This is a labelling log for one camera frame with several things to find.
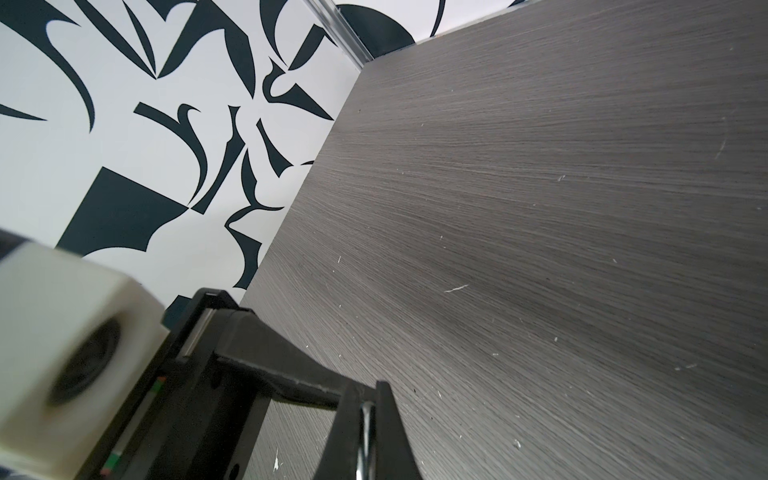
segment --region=gray wood grain surface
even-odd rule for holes
[[[766,25],[546,0],[377,59],[243,304],[388,379],[427,479],[768,478]],[[247,478],[332,418],[273,405]]]

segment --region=round black hole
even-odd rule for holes
[[[69,402],[88,388],[107,368],[120,342],[120,323],[109,319],[86,339],[54,383],[48,403]]]
[[[222,376],[221,370],[215,369],[214,373],[210,376],[210,387],[212,389],[215,390],[219,388],[219,385],[221,385],[221,376]]]
[[[237,474],[240,473],[240,464],[236,463],[233,465],[232,469],[230,470],[230,480],[235,480],[237,478]]]

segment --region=white debris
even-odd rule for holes
[[[455,292],[456,290],[461,290],[465,286],[469,286],[469,283],[467,283],[466,285],[457,286],[456,288],[451,288],[450,290],[445,290],[443,293]]]

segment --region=black and white patterned panel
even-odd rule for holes
[[[525,0],[334,0],[376,58]]]
[[[303,0],[0,2],[0,227],[237,300],[358,71]]]

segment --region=black abstract shape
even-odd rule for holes
[[[195,3],[196,0],[147,0],[157,14],[163,17],[163,20],[168,20],[168,14],[170,10],[181,3]]]
[[[432,27],[432,33],[429,34],[430,37],[434,37],[435,33],[437,33],[437,28],[440,26],[440,21],[442,20],[443,10],[445,10],[445,0],[440,0],[440,5],[437,6],[437,17],[435,17],[435,25]]]
[[[85,16],[88,17],[88,20],[94,24],[94,27],[96,27],[96,29],[101,32],[104,38],[106,38],[112,44],[112,46],[114,46],[134,65],[139,67],[142,71],[145,71],[147,75],[154,78],[154,73],[152,73],[152,70],[149,69],[147,64],[144,63],[144,60],[141,60],[139,54],[136,53],[136,51],[128,44],[127,41],[125,41],[123,35],[120,35],[120,32],[115,30],[114,27],[109,22],[107,22],[107,19],[104,18],[104,16],[99,13],[99,11],[94,8],[94,6],[91,5],[88,0],[74,0],[74,3],[80,7]]]
[[[26,38],[45,56],[51,59],[59,69],[67,75],[69,81],[78,89],[80,97],[88,110],[88,120],[91,123],[91,130],[94,128],[94,102],[88,89],[74,71],[69,62],[54,48],[51,41],[48,40],[48,34],[45,32],[45,26],[54,20],[74,23],[67,15],[64,15],[56,8],[50,6],[44,0],[24,0],[23,2],[0,2],[0,23],[5,24],[11,30]]]
[[[238,221],[254,210],[268,210],[274,212],[282,210],[283,208],[265,207],[256,200],[256,178],[253,176],[253,170],[250,167],[248,151],[245,152],[243,158],[243,166],[240,169],[240,180],[243,184],[243,193],[245,193],[250,205],[232,214],[232,216],[224,223],[224,228],[230,232],[237,244],[240,245],[240,250],[242,250],[243,258],[245,259],[243,275],[240,276],[240,279],[233,286],[236,288],[248,288],[250,281],[253,280],[253,276],[256,275],[256,271],[259,269],[259,249],[261,248],[261,242],[233,229],[230,227],[230,223]]]
[[[23,111],[18,111],[10,107],[6,107],[3,104],[0,104],[0,115],[5,115],[7,117],[16,117],[16,118],[23,118],[25,120],[43,120],[44,118],[36,117],[34,115],[26,114]]]
[[[277,17],[280,16],[280,12],[283,10],[286,2],[288,2],[288,0],[260,0],[259,2],[261,28],[264,30],[266,40],[272,45],[272,49],[280,60],[283,60],[283,57],[281,57],[280,52],[277,51],[275,26],[277,25]]]
[[[402,25],[378,10],[360,5],[339,5],[339,10],[374,58],[415,43]]]
[[[192,299],[188,296],[176,295],[174,301],[171,302],[168,308],[165,309],[162,322],[163,326],[169,330],[172,330],[176,324],[179,323],[181,314],[184,313],[184,309],[187,308],[187,305],[189,305],[190,301],[192,301]]]
[[[312,55],[315,54],[317,48],[320,46],[320,42],[323,41],[324,38],[328,38],[331,43],[334,45],[336,44],[333,40],[331,40],[331,37],[328,36],[323,27],[312,25],[310,33],[306,34],[304,43],[301,44],[301,47],[296,53],[296,57],[293,58],[293,61],[288,67],[288,70],[296,70],[297,68],[301,68],[305,63],[307,63],[309,59],[312,58]]]
[[[227,142],[227,147],[224,149],[224,159],[221,161],[221,168],[219,168],[219,173],[216,176],[216,180],[214,180],[214,184],[210,186],[208,192],[205,193],[203,198],[201,198],[194,205],[194,207],[192,207],[192,210],[198,212],[199,214],[204,214],[205,210],[208,210],[210,202],[216,196],[216,192],[218,192],[221,188],[221,184],[224,183],[224,179],[227,178],[227,174],[230,173],[232,166],[235,165],[237,157],[240,156],[240,152],[243,151],[243,148],[245,147],[245,142],[240,136],[240,132],[237,131],[237,126],[235,125],[235,116],[237,115],[238,110],[240,110],[240,107],[230,106],[230,116],[232,117],[232,138],[229,139]]]
[[[128,12],[128,16],[131,17],[131,23],[134,24],[134,29],[136,30],[136,35],[139,36],[141,47],[144,49],[144,53],[147,54],[149,66],[152,67],[152,71],[154,72],[156,70],[154,65],[154,52],[152,51],[152,44],[149,42],[149,37],[147,37],[147,32],[144,31],[144,27],[141,26],[139,19],[136,18],[136,15],[134,15],[131,8],[128,7],[128,4],[123,2],[123,5],[125,5],[125,11]]]
[[[189,112],[190,110],[197,110],[192,105],[181,104],[176,112],[178,120],[174,120],[163,112],[156,108],[150,107],[144,102],[139,102],[134,109],[135,114],[139,114],[142,117],[149,118],[152,121],[156,121],[158,124],[166,127],[168,130],[174,132],[177,137],[184,141],[185,144],[192,150],[192,153],[197,159],[197,165],[200,166],[200,174],[197,177],[197,189],[195,189],[192,198],[197,195],[197,192],[203,186],[205,177],[208,175],[208,159],[205,156],[205,150],[200,143],[200,139],[197,138],[197,134],[194,133],[194,129],[190,124]]]
[[[261,91],[264,93],[264,98],[266,98],[266,101],[270,102],[271,104],[287,104],[287,105],[293,105],[294,107],[301,108],[302,110],[308,111],[311,114],[317,115],[320,118],[325,118],[326,120],[333,120],[333,118],[326,113],[325,110],[323,110],[322,107],[320,107],[317,102],[315,102],[312,97],[310,97],[299,85],[293,84],[293,86],[288,90],[286,93],[278,96],[273,97],[270,93],[270,90],[272,89],[272,84],[275,83],[275,80],[282,75],[285,74],[285,71],[283,71],[282,68],[278,67],[274,60],[272,61],[272,71],[269,75],[264,77],[264,82],[261,84]]]
[[[146,252],[158,228],[187,208],[102,167],[56,247],[88,255],[110,247]]]
[[[250,93],[251,98],[256,93],[256,69],[253,66],[253,53],[250,50],[248,35],[235,25],[211,0],[200,0],[195,5],[192,15],[181,31],[176,44],[168,55],[158,78],[162,78],[179,68],[181,62],[189,55],[192,47],[205,35],[216,30],[224,30],[224,43],[227,54],[237,75]]]
[[[275,148],[274,144],[270,140],[270,138],[266,135],[266,132],[264,131],[264,125],[261,123],[261,119],[256,123],[256,128],[259,129],[259,133],[261,134],[261,139],[264,140],[264,147],[266,147],[266,155],[270,159],[270,165],[272,165],[272,170],[275,171],[275,175],[277,175],[278,178],[280,178],[280,175],[283,174],[283,172],[288,167],[292,167],[293,164],[290,163],[286,158],[277,151],[277,148]]]

